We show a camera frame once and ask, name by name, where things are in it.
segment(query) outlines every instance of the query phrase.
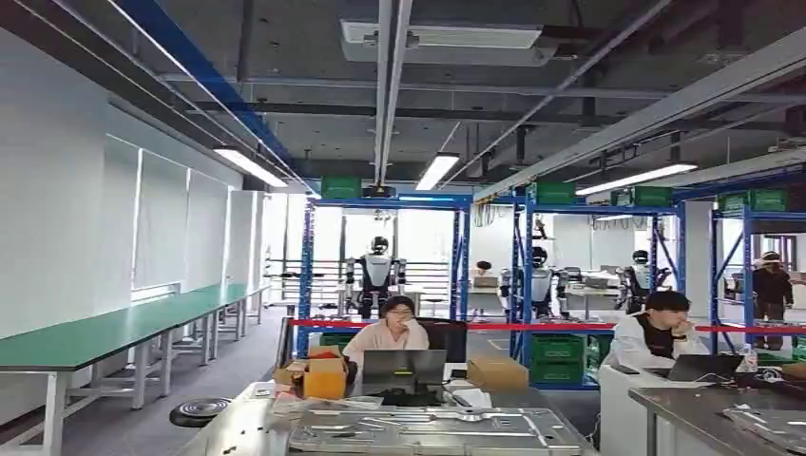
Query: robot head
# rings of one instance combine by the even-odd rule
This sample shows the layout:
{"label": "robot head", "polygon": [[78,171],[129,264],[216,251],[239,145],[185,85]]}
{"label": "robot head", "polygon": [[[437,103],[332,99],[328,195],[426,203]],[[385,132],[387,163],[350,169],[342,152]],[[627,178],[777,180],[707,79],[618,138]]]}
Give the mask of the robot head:
{"label": "robot head", "polygon": [[543,247],[531,248],[531,265],[534,268],[542,268],[548,259],[548,252]]}
{"label": "robot head", "polygon": [[389,250],[389,241],[382,236],[376,236],[371,246],[374,255],[383,255]]}
{"label": "robot head", "polygon": [[636,250],[632,253],[632,262],[635,264],[646,264],[649,262],[649,254],[645,250]]}

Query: hand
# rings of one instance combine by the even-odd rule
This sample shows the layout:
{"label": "hand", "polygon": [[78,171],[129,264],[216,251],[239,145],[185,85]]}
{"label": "hand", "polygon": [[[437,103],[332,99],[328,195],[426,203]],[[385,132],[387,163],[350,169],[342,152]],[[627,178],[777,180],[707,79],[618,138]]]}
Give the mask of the hand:
{"label": "hand", "polygon": [[694,325],[690,321],[683,320],[678,326],[672,328],[672,335],[677,337],[688,335],[693,329]]}

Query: white humanoid robot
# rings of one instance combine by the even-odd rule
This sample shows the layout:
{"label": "white humanoid robot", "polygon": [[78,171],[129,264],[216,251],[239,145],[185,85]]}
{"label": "white humanoid robot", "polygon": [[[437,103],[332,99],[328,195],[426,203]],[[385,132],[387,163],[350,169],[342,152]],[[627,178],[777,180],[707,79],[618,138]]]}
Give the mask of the white humanoid robot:
{"label": "white humanoid robot", "polygon": [[358,294],[358,313],[361,318],[372,316],[373,308],[380,309],[389,298],[389,285],[391,275],[397,279],[398,291],[404,293],[406,284],[406,260],[392,258],[386,255],[389,250],[389,241],[385,237],[376,236],[373,239],[371,252],[359,259],[347,260],[347,280],[345,281],[347,299],[353,298],[353,285],[355,284],[355,264],[361,265],[364,270],[361,278],[361,293]]}
{"label": "white humanoid robot", "polygon": [[[560,304],[560,315],[563,318],[569,318],[567,299],[566,299],[566,284],[568,283],[568,273],[566,271],[553,271],[546,267],[548,260],[548,253],[543,247],[532,247],[531,249],[531,280],[529,287],[531,287],[531,307],[534,309],[537,318],[551,315],[551,281],[557,277],[557,285],[555,287],[557,302]],[[503,285],[501,286],[501,297],[509,297],[509,290],[512,286],[512,274],[509,270],[501,272]],[[518,273],[519,284],[523,283],[523,270]]]}
{"label": "white humanoid robot", "polygon": [[[627,304],[626,312],[634,314],[640,312],[646,297],[652,290],[652,272],[649,269],[649,254],[645,250],[636,250],[632,254],[632,266],[627,266],[620,273],[622,286],[625,291],[616,309],[620,309],[624,303]],[[655,284],[663,285],[671,271],[663,268],[657,271]]]}

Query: blue ceiling beam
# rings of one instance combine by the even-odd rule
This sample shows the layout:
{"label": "blue ceiling beam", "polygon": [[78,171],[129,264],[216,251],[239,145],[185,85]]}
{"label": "blue ceiling beam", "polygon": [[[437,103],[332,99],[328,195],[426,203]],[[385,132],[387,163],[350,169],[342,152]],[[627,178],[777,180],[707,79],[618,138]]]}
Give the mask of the blue ceiling beam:
{"label": "blue ceiling beam", "polygon": [[[213,64],[155,0],[108,1],[123,15],[128,16],[129,22],[138,27],[156,46],[162,48],[174,64],[195,79],[197,84],[216,101],[223,105],[246,106],[239,93],[226,82]],[[246,107],[230,112],[269,149],[269,152],[278,161],[291,171],[295,178],[302,181],[293,168],[288,165],[288,161],[291,159],[288,150],[255,111]]]}

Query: black hair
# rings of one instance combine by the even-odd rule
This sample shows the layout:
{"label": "black hair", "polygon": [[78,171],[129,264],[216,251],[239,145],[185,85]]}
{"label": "black hair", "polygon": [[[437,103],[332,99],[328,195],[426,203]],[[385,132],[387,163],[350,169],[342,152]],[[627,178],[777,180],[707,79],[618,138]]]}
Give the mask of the black hair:
{"label": "black hair", "polygon": [[691,301],[682,293],[672,291],[655,292],[646,297],[647,310],[688,312],[690,308]]}
{"label": "black hair", "polygon": [[383,318],[384,316],[386,316],[386,312],[394,309],[400,304],[403,304],[404,306],[408,307],[412,311],[412,314],[417,314],[417,312],[414,311],[414,301],[412,301],[408,296],[399,294],[397,296],[390,297],[386,301],[386,304],[380,307],[380,311],[378,312],[380,317]]}

